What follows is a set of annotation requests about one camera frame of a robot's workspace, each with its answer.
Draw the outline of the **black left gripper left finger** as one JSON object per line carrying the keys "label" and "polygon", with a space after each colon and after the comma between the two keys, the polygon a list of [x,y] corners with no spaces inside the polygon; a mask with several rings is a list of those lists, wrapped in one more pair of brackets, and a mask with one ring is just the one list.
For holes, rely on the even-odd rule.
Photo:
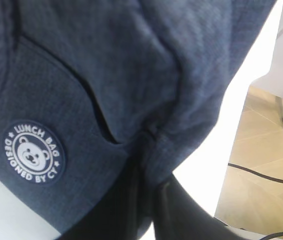
{"label": "black left gripper left finger", "polygon": [[153,221],[145,184],[149,151],[137,151],[103,198],[61,240],[139,240]]}

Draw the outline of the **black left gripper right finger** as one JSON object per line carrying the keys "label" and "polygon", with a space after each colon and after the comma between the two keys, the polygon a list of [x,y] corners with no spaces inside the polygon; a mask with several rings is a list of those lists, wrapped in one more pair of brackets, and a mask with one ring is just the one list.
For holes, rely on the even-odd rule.
{"label": "black left gripper right finger", "polygon": [[242,240],[202,209],[174,175],[153,193],[153,224],[157,240]]}

